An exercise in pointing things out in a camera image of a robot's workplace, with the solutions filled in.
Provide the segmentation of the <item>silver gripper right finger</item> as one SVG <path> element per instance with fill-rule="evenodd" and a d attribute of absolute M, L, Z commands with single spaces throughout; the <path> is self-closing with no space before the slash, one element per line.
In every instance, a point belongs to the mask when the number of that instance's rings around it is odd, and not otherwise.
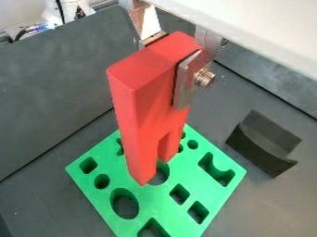
<path fill-rule="evenodd" d="M 226 39 L 211 30 L 195 26 L 194 41 L 200 49 L 192 51 L 176 64 L 172 107 L 180 111 L 191 103 L 200 87 L 210 88 L 215 74 L 207 65 L 224 46 Z"/>

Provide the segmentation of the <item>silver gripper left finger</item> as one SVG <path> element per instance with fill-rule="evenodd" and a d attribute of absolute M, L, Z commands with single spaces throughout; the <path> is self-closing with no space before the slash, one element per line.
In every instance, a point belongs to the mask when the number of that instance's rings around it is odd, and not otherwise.
<path fill-rule="evenodd" d="M 133 44 L 141 50 L 167 35 L 160 29 L 155 6 L 143 0 L 119 0 L 119 6 L 125 13 Z"/>

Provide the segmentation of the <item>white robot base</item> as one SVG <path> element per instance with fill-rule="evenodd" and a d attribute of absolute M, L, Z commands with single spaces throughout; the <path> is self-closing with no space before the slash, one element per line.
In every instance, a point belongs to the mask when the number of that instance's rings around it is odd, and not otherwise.
<path fill-rule="evenodd" d="M 0 0 L 0 45 L 95 13 L 91 0 Z"/>

